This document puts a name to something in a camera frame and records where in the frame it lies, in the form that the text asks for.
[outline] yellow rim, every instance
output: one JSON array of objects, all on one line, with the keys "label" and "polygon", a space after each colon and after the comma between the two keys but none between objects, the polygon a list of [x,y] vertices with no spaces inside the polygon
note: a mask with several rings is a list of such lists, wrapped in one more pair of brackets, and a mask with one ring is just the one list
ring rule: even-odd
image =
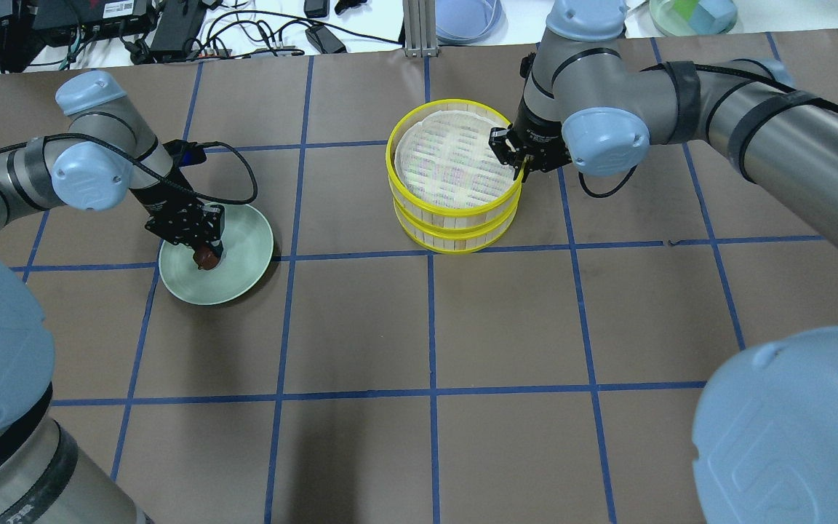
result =
[{"label": "yellow rim", "polygon": [[500,215],[496,215],[494,218],[489,219],[487,222],[480,223],[478,226],[472,226],[472,228],[442,228],[442,226],[433,226],[431,223],[425,222],[418,216],[413,215],[410,210],[406,209],[406,206],[404,206],[398,199],[393,198],[393,203],[395,203],[399,212],[403,213],[403,215],[406,216],[406,219],[409,219],[409,222],[413,223],[413,225],[415,225],[416,228],[420,229],[423,233],[435,235],[442,239],[470,239],[486,235],[493,229],[496,229],[496,226],[499,226],[500,223],[502,223],[503,220],[510,215],[510,213],[515,212],[516,207],[519,206],[519,193],[516,193],[514,202],[506,206],[506,209],[500,212]]},{"label": "yellow rim", "polygon": [[386,141],[386,174],[390,178],[390,182],[396,187],[396,190],[399,191],[400,194],[406,197],[412,205],[419,207],[420,209],[438,213],[438,215],[445,215],[448,218],[467,218],[468,216],[479,215],[480,213],[485,213],[491,211],[492,209],[498,208],[502,203],[506,202],[506,200],[510,199],[513,195],[513,192],[518,190],[522,187],[522,176],[516,177],[516,180],[513,181],[513,185],[509,186],[509,190],[506,190],[506,193],[500,196],[500,198],[493,200],[493,202],[487,203],[486,205],[466,208],[466,209],[452,209],[442,206],[430,205],[428,202],[424,202],[419,196],[413,195],[410,193],[410,190],[403,185],[402,180],[399,179],[399,176],[396,174],[396,170],[393,169],[393,138],[399,132],[399,129],[408,122],[413,116],[416,114],[428,110],[430,107],[434,106],[444,106],[446,103],[463,103],[469,104],[470,106],[476,106],[486,111],[493,113],[493,116],[496,116],[503,125],[509,126],[509,120],[506,119],[505,116],[501,115],[498,111],[493,109],[492,107],[485,106],[483,103],[474,102],[474,100],[463,100],[459,98],[446,98],[443,100],[435,100],[435,102],[424,103],[416,109],[413,109],[409,113],[406,113],[406,116],[403,116],[402,119],[396,123],[396,126],[393,128],[393,132],[390,133],[390,138]]},{"label": "yellow rim", "polygon": [[[421,239],[418,239],[415,235],[412,234],[412,232],[409,229],[406,228],[406,225],[405,225],[405,223],[403,223],[403,220],[402,220],[402,218],[400,218],[400,215],[397,215],[396,219],[399,220],[399,225],[402,226],[403,232],[406,233],[406,236],[408,236],[410,239],[412,239],[413,242],[416,242],[417,245],[421,245],[425,249],[428,249],[429,251],[434,251],[436,253],[442,253],[442,255],[466,255],[466,253],[474,253],[475,251],[480,251],[481,249],[489,247],[490,245],[492,245],[493,242],[498,241],[503,236],[503,233],[506,233],[506,230],[503,230],[503,233],[500,233],[499,235],[497,235],[496,238],[490,239],[490,241],[486,241],[485,243],[482,243],[482,245],[479,245],[479,246],[476,246],[476,247],[473,247],[473,248],[470,248],[470,249],[447,250],[447,249],[442,249],[440,247],[435,247],[435,246],[432,246],[432,245],[428,245],[428,243],[422,242]],[[506,229],[509,229],[509,223],[506,224]]]}]

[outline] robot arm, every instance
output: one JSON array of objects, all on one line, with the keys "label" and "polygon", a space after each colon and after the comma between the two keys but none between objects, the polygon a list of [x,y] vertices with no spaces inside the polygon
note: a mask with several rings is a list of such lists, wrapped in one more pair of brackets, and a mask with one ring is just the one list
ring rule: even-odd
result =
[{"label": "robot arm", "polygon": [[[0,229],[64,203],[109,209],[130,189],[151,216],[145,226],[150,232],[189,245],[200,268],[213,269],[223,255],[223,207],[203,205],[192,192],[179,169],[184,143],[161,145],[124,90],[104,72],[74,77],[57,91],[57,103],[73,119],[70,133],[0,151]],[[166,175],[159,180],[148,170]]]},{"label": "robot arm", "polygon": [[519,115],[491,135],[502,163],[523,176],[570,162],[608,176],[650,145],[707,140],[838,248],[834,104],[775,81],[777,60],[626,72],[616,44],[624,13],[622,2],[556,0],[538,54],[523,60]]}]

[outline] metal post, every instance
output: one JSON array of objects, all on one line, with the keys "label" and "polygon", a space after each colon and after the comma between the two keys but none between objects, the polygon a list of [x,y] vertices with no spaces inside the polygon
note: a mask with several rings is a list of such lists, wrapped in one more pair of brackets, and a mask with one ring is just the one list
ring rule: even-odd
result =
[{"label": "metal post", "polygon": [[435,31],[435,0],[403,0],[407,57],[439,56]]}]

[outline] stacked basket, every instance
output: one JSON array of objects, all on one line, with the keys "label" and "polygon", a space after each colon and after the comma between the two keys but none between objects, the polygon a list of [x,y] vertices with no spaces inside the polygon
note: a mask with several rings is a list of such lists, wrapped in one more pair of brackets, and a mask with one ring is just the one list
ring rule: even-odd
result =
[{"label": "stacked basket", "polygon": [[493,127],[508,126],[471,100],[436,100],[396,124],[386,170],[396,218],[406,233],[440,253],[472,253],[509,228],[522,177],[501,165],[488,145]]}]

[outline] green object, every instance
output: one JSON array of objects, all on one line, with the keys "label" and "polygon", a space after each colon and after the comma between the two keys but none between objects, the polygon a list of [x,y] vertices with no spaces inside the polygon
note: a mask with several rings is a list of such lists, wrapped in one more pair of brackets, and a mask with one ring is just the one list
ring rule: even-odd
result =
[{"label": "green object", "polygon": [[193,250],[164,242],[160,246],[160,279],[181,301],[211,306],[232,301],[253,287],[263,276],[274,254],[270,223],[252,206],[226,205],[226,248],[212,271],[198,269]]},{"label": "green object", "polygon": [[674,10],[675,13],[678,13],[682,19],[691,20],[692,14],[694,14],[694,9],[698,7],[698,4],[701,0],[674,0],[674,4],[672,4],[671,9]]}]

